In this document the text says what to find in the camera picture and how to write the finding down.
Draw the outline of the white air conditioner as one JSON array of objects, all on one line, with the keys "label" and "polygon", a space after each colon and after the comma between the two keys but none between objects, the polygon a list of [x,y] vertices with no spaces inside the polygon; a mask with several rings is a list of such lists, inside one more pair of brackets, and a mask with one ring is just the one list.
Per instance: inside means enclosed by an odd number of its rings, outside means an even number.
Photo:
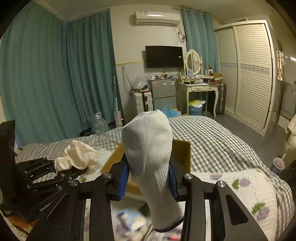
[{"label": "white air conditioner", "polygon": [[133,16],[136,25],[177,26],[181,21],[179,14],[161,11],[135,11]]}]

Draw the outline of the grey checkered bed sheet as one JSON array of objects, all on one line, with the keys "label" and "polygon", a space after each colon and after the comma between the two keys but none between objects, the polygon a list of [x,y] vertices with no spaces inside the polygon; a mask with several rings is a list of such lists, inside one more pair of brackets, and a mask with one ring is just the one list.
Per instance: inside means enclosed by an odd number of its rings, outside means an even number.
[{"label": "grey checkered bed sheet", "polygon": [[[292,190],[262,162],[258,154],[239,137],[215,120],[206,116],[179,116],[169,119],[175,140],[191,144],[191,167],[201,172],[232,172],[260,169],[275,189],[277,204],[276,238],[290,223],[295,205]],[[115,128],[100,135],[76,138],[94,149],[113,152],[121,142],[121,128]],[[23,147],[16,157],[16,163],[47,157],[55,159],[73,139],[49,144],[32,143]]]}]

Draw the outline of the purple drink cup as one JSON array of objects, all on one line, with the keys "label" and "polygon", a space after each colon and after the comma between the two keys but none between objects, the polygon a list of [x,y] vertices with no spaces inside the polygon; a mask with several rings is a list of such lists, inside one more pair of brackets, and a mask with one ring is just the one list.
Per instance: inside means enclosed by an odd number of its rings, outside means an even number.
[{"label": "purple drink cup", "polygon": [[286,153],[283,154],[283,156],[280,157],[276,157],[273,160],[273,164],[271,165],[271,172],[273,172],[276,175],[279,175],[282,170],[284,170],[285,168],[285,162],[284,162],[284,158],[286,157]]}]

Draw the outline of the brown cardboard box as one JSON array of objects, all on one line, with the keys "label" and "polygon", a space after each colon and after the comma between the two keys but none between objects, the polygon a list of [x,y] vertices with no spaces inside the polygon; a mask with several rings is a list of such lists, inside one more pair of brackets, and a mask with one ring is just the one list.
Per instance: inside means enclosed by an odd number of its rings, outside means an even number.
[{"label": "brown cardboard box", "polygon": [[[112,155],[109,157],[107,162],[101,169],[102,173],[108,172],[111,166],[121,161],[123,157],[124,148],[120,143],[114,150]],[[186,141],[173,140],[171,155],[173,159],[184,167],[187,172],[191,172],[191,144]],[[136,198],[142,198],[143,195],[138,186],[133,182],[132,176],[130,175],[127,182],[126,193],[128,195],[135,195]]]}]

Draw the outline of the oval vanity mirror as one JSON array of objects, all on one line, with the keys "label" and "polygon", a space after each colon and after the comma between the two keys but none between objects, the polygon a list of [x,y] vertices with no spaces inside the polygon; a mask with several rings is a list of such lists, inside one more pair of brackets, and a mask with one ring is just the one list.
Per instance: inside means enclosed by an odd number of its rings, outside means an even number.
[{"label": "oval vanity mirror", "polygon": [[185,63],[185,70],[186,71],[191,70],[193,75],[197,75],[200,73],[202,64],[203,64],[202,58],[193,49],[189,50],[185,55],[184,63]]}]

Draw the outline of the black wall television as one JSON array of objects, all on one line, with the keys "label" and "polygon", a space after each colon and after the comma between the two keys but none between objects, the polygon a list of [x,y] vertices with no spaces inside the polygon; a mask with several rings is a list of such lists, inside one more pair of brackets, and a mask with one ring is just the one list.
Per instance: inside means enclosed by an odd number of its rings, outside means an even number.
[{"label": "black wall television", "polygon": [[147,68],[183,68],[183,49],[176,46],[145,46]]}]

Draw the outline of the blue waste bin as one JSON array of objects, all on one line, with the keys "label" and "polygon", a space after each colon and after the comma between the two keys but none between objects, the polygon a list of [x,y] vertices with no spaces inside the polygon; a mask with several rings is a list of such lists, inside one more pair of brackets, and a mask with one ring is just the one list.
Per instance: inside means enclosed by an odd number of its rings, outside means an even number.
[{"label": "blue waste bin", "polygon": [[205,100],[198,99],[189,102],[189,115],[201,115],[205,104]]}]

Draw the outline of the cream cloth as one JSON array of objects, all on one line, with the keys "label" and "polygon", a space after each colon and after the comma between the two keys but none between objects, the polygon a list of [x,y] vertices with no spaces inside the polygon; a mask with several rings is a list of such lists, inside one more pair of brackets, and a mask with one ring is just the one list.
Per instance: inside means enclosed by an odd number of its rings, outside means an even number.
[{"label": "cream cloth", "polygon": [[90,145],[79,140],[72,140],[65,148],[63,155],[55,159],[54,167],[57,173],[76,168],[86,169],[86,174],[90,175],[101,167],[101,162],[98,152]]}]

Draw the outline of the white louvered wardrobe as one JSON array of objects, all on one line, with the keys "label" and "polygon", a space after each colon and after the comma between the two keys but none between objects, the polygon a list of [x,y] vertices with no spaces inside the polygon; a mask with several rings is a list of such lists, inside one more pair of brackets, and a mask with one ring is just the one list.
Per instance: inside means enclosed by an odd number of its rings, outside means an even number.
[{"label": "white louvered wardrobe", "polygon": [[264,136],[276,84],[275,52],[268,23],[231,23],[215,29],[215,34],[219,72],[227,86],[225,112]]}]

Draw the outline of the white mesh sock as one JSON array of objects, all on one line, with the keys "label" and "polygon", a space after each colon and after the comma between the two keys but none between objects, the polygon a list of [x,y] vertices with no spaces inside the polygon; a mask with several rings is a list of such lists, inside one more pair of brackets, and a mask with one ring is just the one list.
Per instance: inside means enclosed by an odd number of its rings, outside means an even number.
[{"label": "white mesh sock", "polygon": [[169,187],[169,161],[173,133],[160,110],[142,112],[125,125],[122,144],[132,180],[147,201],[157,232],[168,232],[183,222],[185,205],[178,203]]}]

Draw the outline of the blue plastic bag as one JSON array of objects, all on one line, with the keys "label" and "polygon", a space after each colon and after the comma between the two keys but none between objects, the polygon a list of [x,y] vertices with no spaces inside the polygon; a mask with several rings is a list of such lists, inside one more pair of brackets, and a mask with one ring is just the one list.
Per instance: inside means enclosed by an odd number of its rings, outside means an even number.
[{"label": "blue plastic bag", "polygon": [[163,108],[161,112],[166,115],[167,118],[175,118],[181,116],[181,112],[177,108]]}]

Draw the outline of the teal curtain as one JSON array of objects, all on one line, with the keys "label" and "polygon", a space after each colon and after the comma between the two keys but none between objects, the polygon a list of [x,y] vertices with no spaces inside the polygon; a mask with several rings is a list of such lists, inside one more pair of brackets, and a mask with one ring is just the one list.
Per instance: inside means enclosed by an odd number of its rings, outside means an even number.
[{"label": "teal curtain", "polygon": [[96,113],[113,122],[115,75],[110,10],[66,23],[26,4],[1,43],[1,101],[16,142],[77,137]]},{"label": "teal curtain", "polygon": [[212,15],[193,9],[181,9],[188,50],[195,50],[203,61],[203,70],[219,71],[218,46]]}]

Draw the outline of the grey mini fridge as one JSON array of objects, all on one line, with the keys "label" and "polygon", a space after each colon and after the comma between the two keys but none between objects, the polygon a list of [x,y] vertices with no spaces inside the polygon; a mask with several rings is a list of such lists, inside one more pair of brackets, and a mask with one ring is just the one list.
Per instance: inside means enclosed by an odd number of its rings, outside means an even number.
[{"label": "grey mini fridge", "polygon": [[150,91],[154,109],[176,107],[176,83],[174,78],[150,79]]}]

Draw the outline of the dark suitcase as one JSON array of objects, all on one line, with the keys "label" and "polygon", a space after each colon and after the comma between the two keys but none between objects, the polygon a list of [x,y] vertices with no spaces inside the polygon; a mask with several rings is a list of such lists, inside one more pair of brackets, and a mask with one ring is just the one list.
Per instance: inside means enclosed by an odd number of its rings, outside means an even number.
[{"label": "dark suitcase", "polygon": [[225,83],[219,83],[218,87],[218,100],[216,105],[216,114],[224,114],[226,105],[226,91],[227,85]]}]

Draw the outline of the clear water jug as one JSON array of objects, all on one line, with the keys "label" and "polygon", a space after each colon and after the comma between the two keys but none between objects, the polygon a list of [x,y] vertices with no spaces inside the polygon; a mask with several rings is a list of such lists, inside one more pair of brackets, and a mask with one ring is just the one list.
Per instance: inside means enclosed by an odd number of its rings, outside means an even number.
[{"label": "clear water jug", "polygon": [[109,125],[103,118],[102,113],[96,113],[91,118],[91,127],[96,134],[101,134],[109,131]]}]

